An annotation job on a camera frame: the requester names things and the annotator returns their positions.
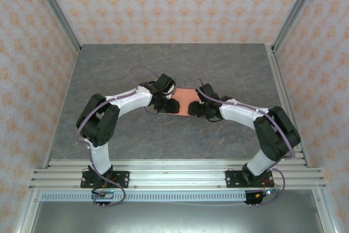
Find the marble surface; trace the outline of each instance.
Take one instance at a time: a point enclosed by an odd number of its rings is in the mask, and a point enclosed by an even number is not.
[[[87,159],[75,142],[75,123],[95,93],[131,90],[128,71],[145,65],[172,77],[177,87],[195,88],[197,78],[219,96],[260,107],[280,105],[263,44],[113,44],[84,45],[78,57],[53,142],[51,159]],[[136,83],[154,80],[136,69]],[[109,143],[111,159],[251,158],[259,150],[255,132],[239,123],[150,115],[143,108],[122,116]]]

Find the wall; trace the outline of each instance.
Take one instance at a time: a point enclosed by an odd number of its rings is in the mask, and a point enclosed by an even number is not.
[[[82,44],[270,45],[296,0],[58,1]]]
[[[278,60],[311,163],[325,168],[349,229],[349,0],[308,0]]]
[[[0,0],[0,14],[0,232],[13,232],[76,53],[45,0]]]

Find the black mounting plate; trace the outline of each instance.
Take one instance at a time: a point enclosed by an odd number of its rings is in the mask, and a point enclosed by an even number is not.
[[[273,188],[274,181],[271,171],[263,172],[256,180],[252,181],[250,185],[242,177],[242,170],[227,170],[225,171],[225,182],[227,188],[263,188],[266,181],[266,188]]]
[[[129,187],[129,181],[130,181],[130,172],[129,171],[113,171],[112,172],[112,178],[116,179],[114,180],[115,183],[119,184],[123,188]],[[100,178],[96,177],[96,174],[94,172],[91,172],[89,170],[84,171],[82,173],[81,178],[81,188],[101,188],[101,182]],[[115,185],[108,185],[107,188],[115,188]]]

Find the gray marble table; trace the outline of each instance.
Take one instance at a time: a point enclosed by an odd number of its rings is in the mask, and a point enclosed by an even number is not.
[[[114,95],[133,87],[128,71],[146,65],[175,79],[177,87],[195,88],[197,78],[219,96],[260,107],[280,105],[262,44],[113,44],[84,45],[53,142],[51,159],[87,159],[75,142],[75,123],[95,93]],[[137,83],[154,80],[136,69]],[[259,149],[253,130],[232,121],[156,116],[143,108],[122,116],[109,143],[111,159],[251,158]]]

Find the patterned wallpaper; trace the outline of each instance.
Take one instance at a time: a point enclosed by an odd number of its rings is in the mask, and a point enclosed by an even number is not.
[[[311,163],[325,168],[348,230],[349,0],[308,0],[278,59]]]
[[[0,0],[0,232],[43,165],[75,60],[45,0]]]
[[[81,44],[273,44],[296,0],[58,0]]]

